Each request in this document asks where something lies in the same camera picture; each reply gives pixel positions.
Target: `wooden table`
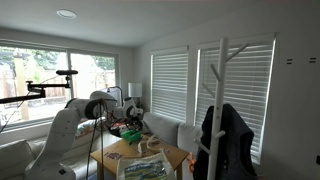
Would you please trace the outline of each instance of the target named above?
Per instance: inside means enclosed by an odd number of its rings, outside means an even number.
[[[113,176],[117,175],[117,166],[119,156],[132,157],[138,155],[138,142],[132,143],[131,145],[125,139],[121,139],[110,146],[103,148],[103,152],[97,150],[90,154],[90,156],[97,161],[97,177],[98,180],[102,180],[103,168],[109,171]],[[168,145],[162,141],[152,145],[153,148],[163,148],[167,159],[169,160],[172,168],[177,171],[177,179],[182,179],[182,162],[188,156],[188,152],[179,149],[177,147]],[[147,151],[145,144],[142,146],[143,156],[150,156],[156,152]]]

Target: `glass window pane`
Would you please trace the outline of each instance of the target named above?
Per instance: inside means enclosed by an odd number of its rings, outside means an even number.
[[[65,52],[0,47],[0,98],[36,94],[28,92],[26,81],[65,84],[65,77],[56,75],[58,69],[67,69]],[[8,120],[12,124],[54,117],[70,99],[70,89],[45,88],[45,91],[46,98],[0,104],[0,126]]]
[[[71,53],[74,96],[88,99],[96,90],[116,85],[115,58]]]

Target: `window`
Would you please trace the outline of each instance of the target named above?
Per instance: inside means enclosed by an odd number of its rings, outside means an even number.
[[[70,53],[67,49],[0,45],[1,99],[32,95],[27,91],[26,81],[33,81],[34,84],[65,84],[65,76],[58,76],[57,70],[72,66],[79,72],[72,77],[75,88],[71,90],[46,88],[46,98],[0,104],[0,131],[4,126],[14,129],[50,122],[71,98],[89,98],[94,90],[115,86],[118,77],[117,56],[90,53],[93,55],[71,53],[68,56]],[[79,82],[85,83],[86,87],[80,86]]]
[[[259,163],[275,40],[272,35],[231,40],[229,55],[246,42],[249,46],[227,63],[224,103],[231,104],[254,132],[251,155]],[[199,50],[196,125],[202,124],[208,107],[214,105],[214,97],[202,84],[215,92],[216,78],[210,64],[218,67],[219,51],[219,42]]]
[[[185,121],[188,48],[152,53],[151,112]]]

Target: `white wall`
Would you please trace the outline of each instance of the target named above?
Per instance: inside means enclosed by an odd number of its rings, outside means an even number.
[[[150,51],[189,45],[194,74],[198,44],[224,36],[277,32],[262,159],[256,169],[267,180],[320,179],[316,164],[320,155],[319,17],[319,1],[265,1],[144,44],[135,49],[135,69],[136,81],[143,82],[146,110],[150,105]],[[309,64],[310,57],[317,62]],[[293,59],[293,64],[287,65],[287,59]],[[189,87],[194,86],[193,78]]]
[[[123,89],[124,97],[128,95],[128,82],[133,81],[133,49],[123,48],[117,46],[96,44],[91,42],[84,42],[61,37],[40,35],[34,33],[27,33],[21,31],[14,31],[0,28],[0,42],[1,40],[10,40],[16,42],[27,42],[35,44],[43,44],[50,46],[58,46],[64,48],[96,51],[104,53],[112,53],[119,55],[119,70],[120,70],[120,84]],[[30,139],[37,136],[45,135],[50,128],[50,125],[43,125],[29,129],[21,129],[19,131],[7,132],[0,134],[0,144],[11,142],[23,138]]]

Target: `ceiling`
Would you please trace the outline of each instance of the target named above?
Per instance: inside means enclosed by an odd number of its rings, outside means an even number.
[[[137,47],[256,2],[258,0],[2,0],[0,28]],[[58,9],[71,10],[77,18],[63,19],[56,14]]]

